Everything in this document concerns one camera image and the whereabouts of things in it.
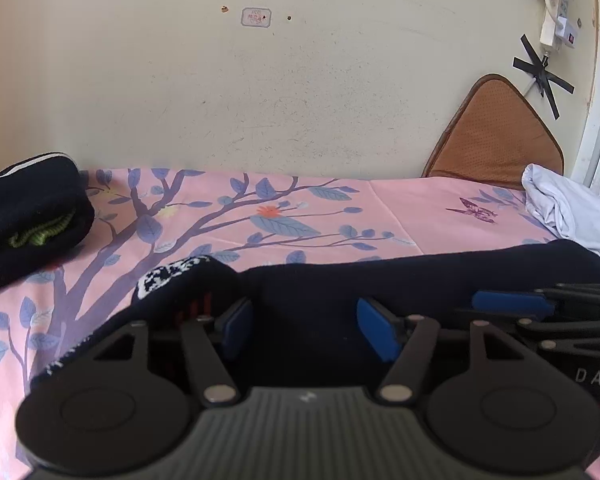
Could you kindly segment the black tape cross lower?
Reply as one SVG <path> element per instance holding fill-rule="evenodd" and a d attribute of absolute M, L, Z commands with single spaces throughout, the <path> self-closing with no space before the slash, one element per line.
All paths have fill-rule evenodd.
<path fill-rule="evenodd" d="M 544 96 L 548 104 L 550 104 L 550 110 L 554 119 L 558 120 L 560 114 L 553 92 L 553 84 L 569 94 L 574 93 L 574 85 L 548 69 L 548 55 L 543 54 L 539 56 L 539 53 L 534 50 L 526 35 L 520 37 L 520 42 L 529 59 L 525 61 L 521 58 L 513 58 L 513 68 L 521 70 L 531 77 L 531 85 L 539 88 L 540 95 Z"/>

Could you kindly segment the white power strip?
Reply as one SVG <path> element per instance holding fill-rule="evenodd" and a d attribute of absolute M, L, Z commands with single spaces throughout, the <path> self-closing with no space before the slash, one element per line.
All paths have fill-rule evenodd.
<path fill-rule="evenodd" d="M 547 68 L 548 58 L 554 52 L 558 52 L 561 46 L 573 48 L 578 33 L 568 20 L 569 0 L 543 0 L 545 18 L 540 32 L 541 53 L 539 56 L 529 49 L 530 44 L 526 37 L 522 37 L 524 50 L 528 52 L 531 66 Z"/>

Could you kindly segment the pink floral bed sheet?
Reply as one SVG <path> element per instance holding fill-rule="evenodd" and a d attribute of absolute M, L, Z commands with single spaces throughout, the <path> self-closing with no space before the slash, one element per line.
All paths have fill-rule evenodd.
<path fill-rule="evenodd" d="M 14 417 L 34 375 L 188 256 L 235 270 L 545 244 L 524 189 L 445 177 L 344 180 L 199 170 L 79 170 L 95 218 L 68 254 L 0 288 L 0 479 L 27 463 Z"/>

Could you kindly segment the folded black garment stack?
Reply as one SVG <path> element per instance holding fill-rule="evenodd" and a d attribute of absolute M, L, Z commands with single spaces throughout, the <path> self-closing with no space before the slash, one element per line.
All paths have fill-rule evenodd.
<path fill-rule="evenodd" d="M 0 288 L 68 254 L 90 232 L 94 208 L 78 167 L 50 152 L 0 171 Z"/>

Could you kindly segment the brown seat cushion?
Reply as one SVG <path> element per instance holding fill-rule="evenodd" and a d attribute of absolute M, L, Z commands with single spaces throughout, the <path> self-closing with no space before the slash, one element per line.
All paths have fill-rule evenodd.
<path fill-rule="evenodd" d="M 422 176 L 521 190 L 522 173 L 531 164 L 556 174 L 565 170 L 562 149 L 526 98 L 505 77 L 489 74 L 471 87 Z"/>

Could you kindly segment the navy reindeer pattern sweater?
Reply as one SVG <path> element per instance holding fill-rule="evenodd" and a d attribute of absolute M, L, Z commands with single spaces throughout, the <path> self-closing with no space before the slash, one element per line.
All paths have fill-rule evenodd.
<path fill-rule="evenodd" d="M 600 284 L 600 257 L 569 240 L 338 264 L 280 264 L 237 272 L 210 256 L 158 266 L 132 302 L 32 379 L 38 388 L 88 349 L 135 320 L 151 328 L 182 315 L 219 318 L 247 299 L 254 312 L 241 344 L 222 359 L 239 388 L 371 385 L 383 368 L 358 329 L 358 300 L 397 316 L 443 318 L 479 290 L 532 292 L 556 284 Z"/>

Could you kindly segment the small wall sticker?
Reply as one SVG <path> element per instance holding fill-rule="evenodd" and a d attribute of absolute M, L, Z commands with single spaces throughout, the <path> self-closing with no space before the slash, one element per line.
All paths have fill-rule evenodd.
<path fill-rule="evenodd" d="M 243 8 L 240 24 L 245 27 L 269 28 L 272 11 L 268 8 Z"/>

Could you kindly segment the white cloth garment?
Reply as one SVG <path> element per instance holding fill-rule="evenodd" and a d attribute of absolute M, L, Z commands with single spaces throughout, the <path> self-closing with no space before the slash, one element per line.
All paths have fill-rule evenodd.
<path fill-rule="evenodd" d="M 554 236 L 571 240 L 600 257 L 600 196 L 540 165 L 524 168 L 526 211 Z"/>

